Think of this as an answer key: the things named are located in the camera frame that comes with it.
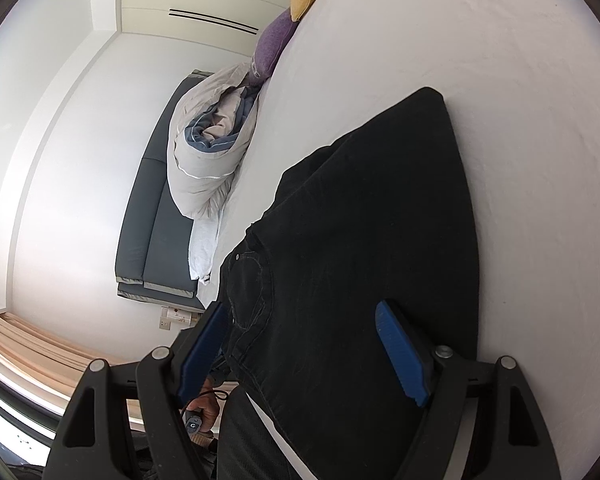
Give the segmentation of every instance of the person's leg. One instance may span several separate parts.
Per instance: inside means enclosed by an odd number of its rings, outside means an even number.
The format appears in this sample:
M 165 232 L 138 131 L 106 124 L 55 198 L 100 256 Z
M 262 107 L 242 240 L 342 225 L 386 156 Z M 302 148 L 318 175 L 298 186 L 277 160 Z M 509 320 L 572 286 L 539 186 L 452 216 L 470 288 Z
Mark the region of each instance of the person's leg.
M 222 412 L 218 480 L 300 480 L 238 386 Z

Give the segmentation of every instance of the curtain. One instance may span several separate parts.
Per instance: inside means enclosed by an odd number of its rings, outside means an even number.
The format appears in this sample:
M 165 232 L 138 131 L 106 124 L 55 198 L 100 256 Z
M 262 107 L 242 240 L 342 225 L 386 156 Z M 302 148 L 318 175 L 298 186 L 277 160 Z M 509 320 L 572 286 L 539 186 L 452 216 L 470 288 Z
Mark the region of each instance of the curtain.
M 30 383 L 32 389 L 41 388 L 52 394 L 52 399 L 57 398 L 54 404 L 62 409 L 86 367 L 98 358 L 106 359 L 110 365 L 125 362 L 71 343 L 15 314 L 0 314 L 0 365 Z M 128 400 L 127 405 L 132 425 L 141 424 L 138 401 Z

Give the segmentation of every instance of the rolled comforter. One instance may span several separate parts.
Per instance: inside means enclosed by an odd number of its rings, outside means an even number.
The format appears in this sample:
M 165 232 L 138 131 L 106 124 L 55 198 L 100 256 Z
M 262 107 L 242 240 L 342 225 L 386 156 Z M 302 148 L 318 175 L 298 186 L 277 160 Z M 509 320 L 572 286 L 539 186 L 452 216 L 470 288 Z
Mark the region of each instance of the rolled comforter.
M 209 76 L 175 107 L 167 178 L 173 201 L 188 218 L 218 216 L 249 146 L 258 113 L 258 89 L 245 83 L 249 68 L 244 62 Z

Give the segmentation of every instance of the bed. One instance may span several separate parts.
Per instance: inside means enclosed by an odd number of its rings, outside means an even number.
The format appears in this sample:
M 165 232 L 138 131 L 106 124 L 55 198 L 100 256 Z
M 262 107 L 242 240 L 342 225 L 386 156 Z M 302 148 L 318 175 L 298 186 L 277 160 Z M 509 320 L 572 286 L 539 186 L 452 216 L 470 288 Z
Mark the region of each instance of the bed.
M 600 455 L 600 22 L 583 0 L 318 0 L 262 89 L 198 297 L 283 171 L 423 86 L 474 202 L 480 357 L 518 359 L 579 480 Z

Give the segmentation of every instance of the rivet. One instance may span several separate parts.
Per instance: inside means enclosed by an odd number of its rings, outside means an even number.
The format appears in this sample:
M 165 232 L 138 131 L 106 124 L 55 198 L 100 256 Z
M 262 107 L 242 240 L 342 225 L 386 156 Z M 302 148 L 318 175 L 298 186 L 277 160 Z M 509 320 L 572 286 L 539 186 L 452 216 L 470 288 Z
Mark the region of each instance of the rivet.
M 436 355 L 441 359 L 449 359 L 453 354 L 454 351 L 449 346 L 436 346 Z
M 513 370 L 513 368 L 515 368 L 518 363 L 513 357 L 505 355 L 503 358 L 500 359 L 500 364 L 503 368 L 506 368 L 507 370 Z
M 96 359 L 95 361 L 91 361 L 89 364 L 89 370 L 92 372 L 99 372 L 104 368 L 104 361 L 102 359 Z
M 151 352 L 151 357 L 154 359 L 160 360 L 169 356 L 169 349 L 166 346 L 158 346 L 155 348 L 153 352 Z

